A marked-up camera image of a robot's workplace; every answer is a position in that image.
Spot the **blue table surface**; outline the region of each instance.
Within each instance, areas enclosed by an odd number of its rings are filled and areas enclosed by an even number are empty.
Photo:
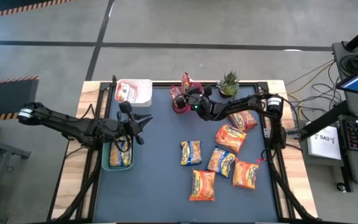
[[[255,93],[252,86],[240,87],[239,96]],[[216,101],[227,101],[213,89]],[[118,102],[112,101],[110,117],[115,118]],[[272,182],[266,162],[257,170],[256,189],[232,186],[229,178],[216,174],[215,201],[189,201],[192,169],[205,170],[216,145],[215,134],[222,121],[203,121],[194,111],[176,114],[172,110],[169,87],[154,87],[152,106],[134,108],[134,113],[154,117],[141,134],[145,144],[135,145],[131,169],[108,172],[102,169],[94,222],[277,222]],[[258,126],[247,132],[237,157],[256,163],[264,150],[260,117],[250,111]],[[181,166],[182,141],[202,140],[203,163]]]

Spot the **wooden table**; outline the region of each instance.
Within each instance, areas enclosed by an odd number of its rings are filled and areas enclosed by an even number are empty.
[[[270,93],[278,93],[280,96],[288,98],[283,80],[242,80],[242,82],[267,82]],[[76,112],[77,118],[84,115],[89,104],[93,104],[93,106],[96,107],[100,83],[101,82],[84,82],[80,102]],[[103,96],[101,116],[103,116],[104,108],[106,107],[106,98],[107,96]],[[285,129],[291,129],[294,127],[293,116],[291,113],[290,105],[288,103],[284,104],[282,124]],[[298,141],[295,139],[287,139],[287,143],[299,146]],[[67,153],[70,153],[79,147],[80,145],[78,142],[70,141],[68,144]],[[302,206],[304,206],[311,215],[317,217],[317,211],[314,205],[313,195],[311,193],[302,153],[292,147],[287,147],[282,152],[291,191],[297,197]],[[87,150],[82,149],[65,159],[65,162],[63,163],[62,174],[60,180],[58,180],[57,196],[53,205],[52,218],[59,217],[79,192],[83,178],[86,154]],[[85,198],[85,204],[83,208],[84,217],[88,213],[90,192],[91,189],[88,191]],[[279,196],[283,209],[283,216],[288,217],[287,201],[284,193],[281,190],[279,190]]]

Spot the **pineapple plant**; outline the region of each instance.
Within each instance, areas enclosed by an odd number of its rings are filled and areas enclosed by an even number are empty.
[[[239,93],[239,77],[237,72],[231,70],[227,75],[224,74],[223,80],[218,82],[218,87],[222,97],[228,98],[233,96],[236,99]]]

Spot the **gray floor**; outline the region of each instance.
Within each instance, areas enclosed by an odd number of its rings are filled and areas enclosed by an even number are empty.
[[[0,40],[95,42],[108,0],[77,0],[0,17]],[[330,46],[358,33],[356,0],[116,0],[105,42]],[[37,100],[74,115],[93,47],[1,46],[0,78],[39,75]],[[237,70],[241,79],[289,82],[332,59],[330,52],[273,50],[102,48],[93,80],[150,78],[219,79]],[[335,67],[332,77],[337,77]],[[301,87],[310,77],[287,87]],[[329,83],[324,72],[313,83]],[[310,86],[295,95],[316,95]],[[327,109],[328,100],[305,106]],[[307,111],[310,118],[321,113]],[[14,159],[15,171],[0,188],[0,217],[9,223],[46,219],[67,141],[55,131],[0,122],[0,139],[32,151]],[[307,166],[318,214],[324,220],[358,223],[358,186],[334,188],[331,169]]]

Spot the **hazard tape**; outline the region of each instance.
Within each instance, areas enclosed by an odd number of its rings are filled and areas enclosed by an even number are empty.
[[[19,113],[8,113],[8,114],[0,114],[0,121],[7,119],[16,119]]]
[[[8,82],[19,82],[19,81],[27,81],[27,80],[38,80],[38,76],[33,77],[20,77],[20,78],[8,78],[5,80],[0,80],[0,83],[8,83]]]
[[[47,2],[40,2],[40,3],[32,4],[29,6],[17,7],[14,9],[6,9],[3,11],[0,11],[0,16],[15,14],[18,12],[25,12],[25,11],[29,11],[29,10],[33,10],[33,9],[40,9],[42,7],[52,6],[52,5],[70,2],[70,1],[75,1],[75,0],[53,0],[53,1],[47,1]]]
[[[8,78],[5,80],[0,80],[0,83],[21,82],[21,81],[27,81],[27,80],[39,80],[39,77],[33,76],[33,77]],[[19,114],[18,112],[8,113],[8,114],[0,114],[0,121],[7,120],[7,119],[16,119],[18,114]]]

